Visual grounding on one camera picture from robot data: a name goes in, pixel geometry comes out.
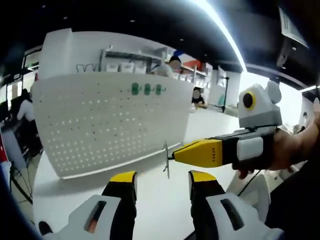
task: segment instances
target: ceiling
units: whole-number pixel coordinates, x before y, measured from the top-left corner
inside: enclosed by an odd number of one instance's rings
[[[316,0],[207,1],[220,15],[245,63],[273,70],[268,72],[249,67],[249,71],[272,79],[278,77],[297,89],[316,83],[319,60],[315,53],[320,50],[320,45],[316,44],[320,42],[320,27],[316,21],[316,7],[320,5]],[[291,20],[302,29],[301,33],[311,46],[307,49],[294,43],[296,51],[289,52],[285,69],[276,65],[285,40],[281,34],[278,2],[289,11]],[[314,4],[311,9],[308,3]],[[10,1],[6,4],[11,5],[7,6],[7,12],[13,14],[2,20],[3,23],[10,22],[4,24],[2,29],[2,35],[5,36],[0,49],[2,62],[12,60],[12,45],[20,49],[23,46],[24,50],[28,50],[41,45],[47,32],[72,28],[73,31],[107,31],[143,37],[179,49],[213,66],[224,61],[225,64],[221,64],[224,69],[241,70],[225,36],[191,0],[118,0],[96,3],[78,0],[54,3]],[[276,76],[274,71],[291,76],[303,84]]]

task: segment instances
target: white pegboard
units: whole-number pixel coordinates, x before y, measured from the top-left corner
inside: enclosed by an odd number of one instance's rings
[[[139,85],[137,95],[133,83]],[[145,84],[150,84],[149,95]],[[32,88],[39,136],[64,178],[123,165],[161,150],[165,141],[168,146],[182,142],[193,84],[156,75],[88,72],[40,80]]]

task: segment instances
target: yellow ring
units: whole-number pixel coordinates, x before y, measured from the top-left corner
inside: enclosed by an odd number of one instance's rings
[[[251,104],[251,106],[248,107],[248,108],[246,108],[246,109],[248,109],[249,111],[251,111],[252,109],[254,109],[254,107],[255,107],[255,105],[256,105],[256,95],[255,95],[253,92],[251,92],[251,91],[246,92],[244,95],[246,95],[246,94],[250,94],[251,97],[252,97],[252,104]]]

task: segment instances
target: white counter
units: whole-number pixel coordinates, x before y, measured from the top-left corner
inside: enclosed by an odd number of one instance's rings
[[[239,128],[238,119],[216,111],[198,109],[191,113],[185,142],[231,133]],[[46,221],[53,232],[61,230],[69,214],[92,195],[103,192],[110,177],[135,170],[137,178],[137,217],[133,231],[135,240],[182,240],[194,231],[190,214],[188,171],[199,170],[214,175],[226,190],[235,171],[231,165],[200,168],[170,162],[170,179],[163,172],[165,153],[120,168],[89,176],[61,180],[44,152],[34,181],[33,215]]]

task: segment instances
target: ceiling light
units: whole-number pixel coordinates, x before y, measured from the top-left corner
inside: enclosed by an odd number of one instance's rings
[[[206,1],[206,0],[190,0],[193,4],[196,4],[199,8],[201,8],[205,13],[209,15],[209,17],[217,24],[220,28],[221,32],[224,34],[225,38],[230,43],[238,61],[242,67],[242,71],[247,72],[245,61],[240,53],[237,44],[235,43],[234,39],[232,38],[231,34],[229,33],[228,29],[220,19],[218,13],[213,9],[213,7]]]
[[[299,90],[299,92],[300,92],[300,93],[304,93],[304,92],[311,91],[311,90],[313,90],[313,89],[316,89],[316,85],[310,86],[310,87],[306,87],[306,88],[304,88],[304,89],[301,89],[301,90]]]

